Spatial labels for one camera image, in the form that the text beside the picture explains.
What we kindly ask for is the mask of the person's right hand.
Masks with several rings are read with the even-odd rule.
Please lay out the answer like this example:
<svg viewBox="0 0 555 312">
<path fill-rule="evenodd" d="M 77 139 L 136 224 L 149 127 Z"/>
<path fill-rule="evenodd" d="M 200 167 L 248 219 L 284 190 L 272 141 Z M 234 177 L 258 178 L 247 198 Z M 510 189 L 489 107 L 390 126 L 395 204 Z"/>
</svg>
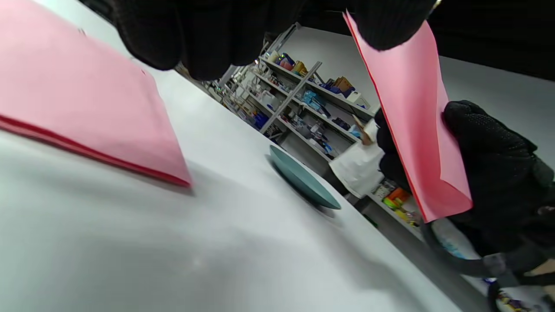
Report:
<svg viewBox="0 0 555 312">
<path fill-rule="evenodd" d="M 468 100 L 450 101 L 444 125 L 458 142 L 473 207 L 449 217 L 480 256 L 510 252 L 526 237 L 554 247 L 554 170 L 537 146 Z"/>
</svg>

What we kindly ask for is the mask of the person's left hand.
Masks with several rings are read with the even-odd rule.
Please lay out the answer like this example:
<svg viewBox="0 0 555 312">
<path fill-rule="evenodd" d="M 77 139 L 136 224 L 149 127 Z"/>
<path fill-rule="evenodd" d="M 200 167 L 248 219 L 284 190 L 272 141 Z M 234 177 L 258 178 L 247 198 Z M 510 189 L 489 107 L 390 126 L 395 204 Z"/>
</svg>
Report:
<svg viewBox="0 0 555 312">
<path fill-rule="evenodd" d="M 408 41 L 434 0 L 345 0 L 363 40 L 377 51 Z M 221 78 L 231 65 L 260 55 L 266 34 L 280 34 L 305 0 L 110 0 L 118 34 L 139 61 L 161 71 L 183 65 L 198 81 Z"/>
</svg>

